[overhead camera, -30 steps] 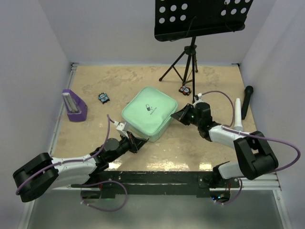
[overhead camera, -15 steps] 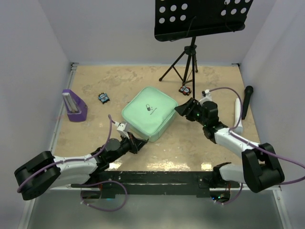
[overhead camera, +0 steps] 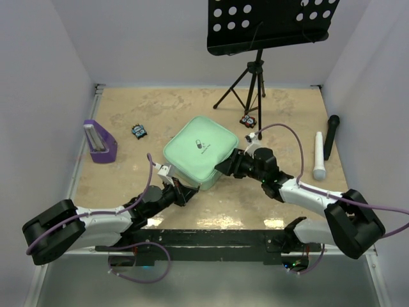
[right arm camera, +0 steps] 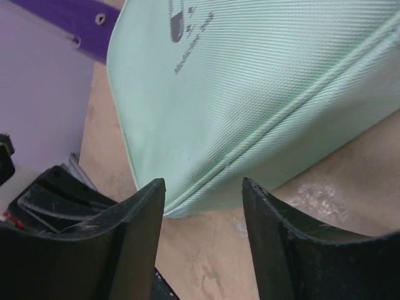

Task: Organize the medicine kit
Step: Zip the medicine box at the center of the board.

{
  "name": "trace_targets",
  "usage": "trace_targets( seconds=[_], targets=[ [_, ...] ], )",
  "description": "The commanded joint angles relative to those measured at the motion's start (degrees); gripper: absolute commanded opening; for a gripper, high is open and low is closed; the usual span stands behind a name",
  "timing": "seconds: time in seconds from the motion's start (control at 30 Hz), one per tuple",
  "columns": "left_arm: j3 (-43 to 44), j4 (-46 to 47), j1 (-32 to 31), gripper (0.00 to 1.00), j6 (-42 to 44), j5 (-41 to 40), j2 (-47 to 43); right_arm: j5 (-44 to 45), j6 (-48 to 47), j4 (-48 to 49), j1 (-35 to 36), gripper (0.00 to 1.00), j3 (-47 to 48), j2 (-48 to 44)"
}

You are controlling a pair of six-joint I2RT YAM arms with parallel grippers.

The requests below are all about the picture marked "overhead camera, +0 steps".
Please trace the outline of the mint green medicine case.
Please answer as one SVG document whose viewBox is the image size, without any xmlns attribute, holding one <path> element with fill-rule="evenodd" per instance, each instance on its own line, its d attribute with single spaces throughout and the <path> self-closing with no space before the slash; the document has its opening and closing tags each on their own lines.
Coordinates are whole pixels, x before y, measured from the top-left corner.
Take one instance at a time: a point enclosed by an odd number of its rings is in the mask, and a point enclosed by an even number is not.
<svg viewBox="0 0 409 307">
<path fill-rule="evenodd" d="M 164 147 L 167 162 L 191 186 L 206 191 L 221 177 L 215 166 L 239 145 L 238 137 L 205 116 L 189 121 Z"/>
</svg>

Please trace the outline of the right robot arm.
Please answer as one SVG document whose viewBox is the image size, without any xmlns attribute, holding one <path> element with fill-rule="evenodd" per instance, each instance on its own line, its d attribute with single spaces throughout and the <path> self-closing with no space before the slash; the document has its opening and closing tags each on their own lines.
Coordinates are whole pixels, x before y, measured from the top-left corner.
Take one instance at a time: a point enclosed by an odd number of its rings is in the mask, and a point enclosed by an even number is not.
<svg viewBox="0 0 409 307">
<path fill-rule="evenodd" d="M 226 176 L 249 177 L 261 183 L 265 194 L 281 203 L 303 207 L 323 216 L 322 221 L 299 217 L 284 229 L 282 250 L 300 251 L 306 244 L 337 246 L 347 257 L 358 259 L 385 235 L 385 227 L 356 190 L 326 192 L 304 185 L 281 171 L 273 151 L 258 148 L 250 155 L 234 149 L 215 169 Z"/>
</svg>

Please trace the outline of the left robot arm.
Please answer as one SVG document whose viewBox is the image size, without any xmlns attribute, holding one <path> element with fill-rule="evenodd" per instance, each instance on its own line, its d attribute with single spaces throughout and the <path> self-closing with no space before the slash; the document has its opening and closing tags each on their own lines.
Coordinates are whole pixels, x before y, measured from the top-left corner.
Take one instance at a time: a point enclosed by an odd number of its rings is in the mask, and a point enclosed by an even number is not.
<svg viewBox="0 0 409 307">
<path fill-rule="evenodd" d="M 177 178 L 162 187 L 151 185 L 139 196 L 115 209 L 77 207 L 71 199 L 59 201 L 24 224 L 27 255 L 35 265 L 51 263 L 67 251 L 106 246 L 125 251 L 132 236 L 170 205 L 184 207 L 199 192 Z"/>
</svg>

